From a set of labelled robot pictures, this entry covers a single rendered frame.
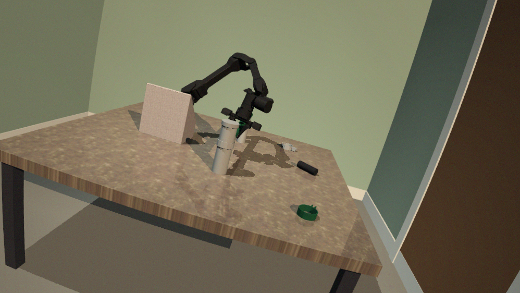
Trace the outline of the black cylinder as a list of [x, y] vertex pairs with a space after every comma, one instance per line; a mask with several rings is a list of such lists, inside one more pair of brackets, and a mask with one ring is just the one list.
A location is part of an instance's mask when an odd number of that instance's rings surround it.
[[306, 163], [304, 163], [302, 161], [298, 162], [297, 167], [305, 170], [306, 172], [312, 174], [313, 176], [316, 176], [317, 173], [318, 173], [318, 169], [316, 169], [316, 168], [314, 168], [314, 167], [312, 167], [312, 166], [310, 166], [310, 165], [308, 165], [308, 164], [306, 164]]

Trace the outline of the green band with two small ears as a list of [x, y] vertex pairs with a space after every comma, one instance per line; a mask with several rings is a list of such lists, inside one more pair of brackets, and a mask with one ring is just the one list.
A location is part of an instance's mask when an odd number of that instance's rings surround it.
[[[309, 205], [301, 204], [298, 207], [297, 215], [305, 220], [314, 221], [318, 214], [316, 207], [317, 206], [313, 207], [313, 205], [309, 206]], [[311, 214], [304, 212], [304, 211], [310, 212]]]

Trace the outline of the grey cup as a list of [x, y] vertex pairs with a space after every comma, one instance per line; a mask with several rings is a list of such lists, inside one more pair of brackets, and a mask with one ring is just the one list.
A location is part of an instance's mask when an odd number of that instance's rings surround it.
[[217, 139], [217, 143], [216, 145], [220, 148], [223, 148], [223, 149], [233, 149], [234, 148], [234, 144], [235, 144], [235, 141], [234, 143], [226, 143], [226, 142], [223, 142], [223, 141], [220, 141], [219, 138]]

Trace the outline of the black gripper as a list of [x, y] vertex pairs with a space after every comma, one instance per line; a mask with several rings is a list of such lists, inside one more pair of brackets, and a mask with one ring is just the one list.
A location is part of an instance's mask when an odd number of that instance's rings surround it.
[[[253, 111], [254, 107], [248, 105], [248, 104], [245, 104], [244, 102], [242, 102], [240, 108], [239, 108], [239, 111], [237, 114], [233, 113], [232, 110], [224, 107], [222, 108], [221, 110], [221, 113], [226, 115], [226, 116], [229, 116], [228, 119], [230, 120], [233, 120], [233, 121], [236, 121], [235, 119], [238, 119], [244, 123], [246, 123], [246, 125], [243, 126], [243, 128], [241, 129], [240, 133], [238, 134], [237, 138], [243, 134], [244, 131], [246, 131], [248, 128], [251, 129], [251, 127], [255, 130], [258, 130], [260, 131], [262, 125], [257, 123], [257, 122], [251, 122], [249, 121], [249, 117]], [[240, 116], [240, 117], [238, 117]], [[245, 119], [245, 120], [244, 120]]]

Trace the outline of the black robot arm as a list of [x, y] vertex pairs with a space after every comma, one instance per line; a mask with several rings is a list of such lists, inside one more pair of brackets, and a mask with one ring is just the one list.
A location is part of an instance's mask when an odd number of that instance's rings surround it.
[[[248, 63], [248, 65], [246, 65], [246, 63]], [[253, 88], [255, 90], [255, 92], [250, 88], [243, 90], [247, 93], [243, 102], [264, 113], [269, 113], [274, 101], [272, 98], [267, 97], [267, 85], [264, 79], [260, 76], [256, 60], [239, 52], [234, 53], [228, 59], [226, 64], [208, 75], [205, 79], [195, 80], [183, 87], [181, 92], [191, 94], [194, 105], [194, 103], [208, 93], [207, 90], [210, 86], [229, 75], [231, 72], [238, 72], [240, 70], [251, 70], [253, 76]]]

